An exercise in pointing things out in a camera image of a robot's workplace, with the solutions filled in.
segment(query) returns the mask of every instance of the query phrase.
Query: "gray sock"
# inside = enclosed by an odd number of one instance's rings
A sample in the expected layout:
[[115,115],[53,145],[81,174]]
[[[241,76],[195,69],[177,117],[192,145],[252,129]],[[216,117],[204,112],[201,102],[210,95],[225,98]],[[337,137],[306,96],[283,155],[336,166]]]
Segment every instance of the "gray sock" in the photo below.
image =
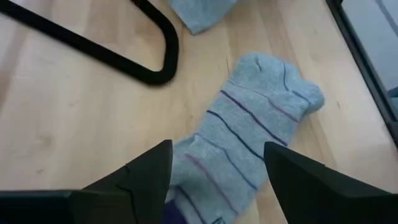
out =
[[236,3],[236,0],[169,0],[193,35],[209,29]]
[[286,146],[305,114],[323,105],[290,63],[241,57],[197,132],[174,146],[171,191],[188,223],[232,223],[267,179],[266,141]]

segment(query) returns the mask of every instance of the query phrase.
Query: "purple stripe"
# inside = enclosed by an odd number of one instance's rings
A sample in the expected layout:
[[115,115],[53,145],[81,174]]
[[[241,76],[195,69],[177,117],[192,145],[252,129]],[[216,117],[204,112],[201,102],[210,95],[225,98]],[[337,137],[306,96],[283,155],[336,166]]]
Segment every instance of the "purple stripe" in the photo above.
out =
[[221,93],[224,94],[224,96],[228,97],[230,100],[232,100],[235,104],[237,104],[242,110],[244,110],[246,113],[250,114],[250,116],[253,118],[253,120],[262,128],[264,129],[270,136],[272,136],[274,139],[282,143],[284,146],[287,146],[287,143],[278,138],[275,134],[273,134],[267,127],[265,127],[257,118],[256,116],[249,111],[246,107],[244,107],[238,100],[230,96],[227,92],[224,90],[221,90]]
[[232,206],[232,203],[229,201],[228,197],[224,194],[222,191],[221,187],[217,184],[216,180],[211,176],[209,172],[207,172],[206,168],[200,164],[198,160],[196,160],[193,156],[186,154],[186,158],[188,158],[193,164],[195,164],[207,177],[208,180],[216,187],[218,193],[224,198],[225,202],[228,204],[229,208],[235,213],[235,215],[238,214],[238,212],[235,210],[235,208]]
[[207,113],[212,114],[212,115],[216,116],[217,118],[219,118],[219,119],[225,124],[226,128],[228,128],[228,130],[229,130],[233,135],[235,135],[235,137],[237,137],[237,139],[244,145],[244,147],[246,147],[246,149],[248,149],[254,156],[256,156],[257,158],[259,158],[259,159],[262,161],[262,157],[261,157],[259,154],[257,154],[256,152],[254,152],[253,149],[251,149],[251,148],[249,147],[249,145],[247,145],[246,142],[244,142],[243,139],[242,139],[241,137],[239,137],[239,135],[236,134],[236,132],[234,132],[234,131],[228,126],[228,124],[225,122],[225,120],[224,120],[218,113],[216,113],[216,112],[214,112],[214,111],[211,111],[211,110],[208,110]]
[[[282,63],[283,63],[283,65],[284,65],[284,86],[285,86],[285,89],[286,89],[287,91],[290,91],[290,90],[287,88],[287,85],[286,85],[286,66],[285,66],[285,63],[284,63],[284,62],[282,62]],[[306,97],[304,97],[304,96],[301,95],[300,93],[296,92],[295,90],[293,90],[292,93],[295,94],[296,96],[300,97],[301,99],[305,100],[305,101],[308,103],[308,106],[311,106],[311,102],[310,102]]]
[[186,191],[184,191],[184,189],[182,189],[181,186],[175,186],[175,188],[182,194],[184,195],[184,197],[189,201],[189,203],[191,204],[192,208],[194,209],[194,211],[197,213],[200,221],[202,222],[202,224],[206,224],[205,219],[202,217],[202,215],[200,215],[200,212],[198,210],[198,208],[195,206],[195,204],[193,203],[192,199],[189,197],[189,195],[186,193]]
[[260,93],[260,92],[258,92],[258,91],[256,91],[256,90],[251,90],[251,89],[246,88],[246,87],[244,87],[244,86],[237,85],[237,84],[235,84],[235,83],[233,83],[233,82],[231,82],[231,81],[229,81],[229,80],[228,80],[228,82],[229,82],[230,84],[236,86],[236,87],[240,87],[240,88],[242,88],[242,89],[251,91],[251,92],[253,92],[253,93],[257,93],[258,95],[267,98],[269,104],[270,104],[271,106],[273,106],[277,111],[279,111],[279,112],[281,112],[282,114],[286,115],[286,117],[290,118],[292,121],[294,121],[294,122],[296,122],[296,123],[299,122],[298,119],[296,119],[293,115],[289,114],[288,112],[286,112],[286,111],[283,110],[282,108],[278,107],[278,106],[272,101],[272,99],[270,99],[268,96],[266,96],[266,95],[264,95],[264,94],[262,94],[262,93]]
[[217,149],[221,149],[221,150],[224,152],[224,154],[225,154],[227,160],[229,161],[229,163],[230,163],[230,164],[235,168],[235,170],[241,175],[241,177],[243,178],[243,180],[246,181],[246,183],[247,183],[250,187],[252,187],[254,190],[258,190],[258,188],[257,188],[252,182],[250,182],[250,180],[243,174],[243,172],[232,162],[230,156],[228,155],[227,149],[225,149],[225,148],[223,148],[223,147],[221,147],[221,146],[219,146],[219,145],[217,145],[217,144],[211,142],[209,139],[205,138],[204,136],[202,136],[202,135],[199,134],[199,133],[196,133],[195,135],[201,137],[203,140],[205,140],[205,141],[206,141],[208,144],[210,144],[211,146],[213,146],[213,147],[215,147],[215,148],[217,148]]

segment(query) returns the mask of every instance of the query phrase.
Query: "wooden floor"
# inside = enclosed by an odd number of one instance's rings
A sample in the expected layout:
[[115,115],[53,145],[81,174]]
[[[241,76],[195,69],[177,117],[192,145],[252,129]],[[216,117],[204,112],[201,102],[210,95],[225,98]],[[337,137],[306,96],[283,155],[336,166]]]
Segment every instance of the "wooden floor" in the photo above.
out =
[[[129,0],[18,0],[25,7],[157,70],[160,30]],[[0,16],[0,189],[84,187],[163,139],[192,133],[247,52],[276,55],[317,83],[326,105],[290,148],[390,192],[397,149],[323,0],[240,0],[190,35],[166,0],[180,59],[174,81],[149,88]],[[285,223],[269,183],[241,223]]]

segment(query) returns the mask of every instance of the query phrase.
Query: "sock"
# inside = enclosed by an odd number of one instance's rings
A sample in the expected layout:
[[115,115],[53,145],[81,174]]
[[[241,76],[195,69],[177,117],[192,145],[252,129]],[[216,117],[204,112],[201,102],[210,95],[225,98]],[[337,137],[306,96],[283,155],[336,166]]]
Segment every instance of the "sock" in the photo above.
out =
[[236,0],[169,0],[190,32],[195,35],[216,24]]
[[174,146],[169,193],[186,222],[234,222],[267,179],[264,143],[286,146],[323,102],[292,64],[241,57],[197,131]]

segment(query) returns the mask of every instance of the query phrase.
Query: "black plastic piece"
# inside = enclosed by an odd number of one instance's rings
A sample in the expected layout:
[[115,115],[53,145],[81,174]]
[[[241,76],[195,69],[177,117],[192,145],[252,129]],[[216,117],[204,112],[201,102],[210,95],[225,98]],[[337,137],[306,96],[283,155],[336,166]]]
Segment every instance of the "black plastic piece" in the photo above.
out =
[[397,223],[398,195],[355,180],[273,142],[264,162],[287,221]]
[[166,140],[83,190],[0,192],[0,223],[158,224],[171,166]]
[[0,0],[0,12],[148,85],[167,83],[173,79],[177,71],[178,35],[172,23],[148,0],[131,1],[159,26],[165,37],[164,65],[158,72],[149,70],[9,0]]
[[398,146],[398,111],[389,99],[389,95],[384,88],[379,75],[373,68],[372,63],[370,63],[370,59],[366,55],[362,44],[353,31],[353,28],[342,9],[341,3],[343,0],[326,0],[326,2],[359,70],[362,73],[373,99],[379,108],[380,114],[390,131],[391,137],[396,146]]

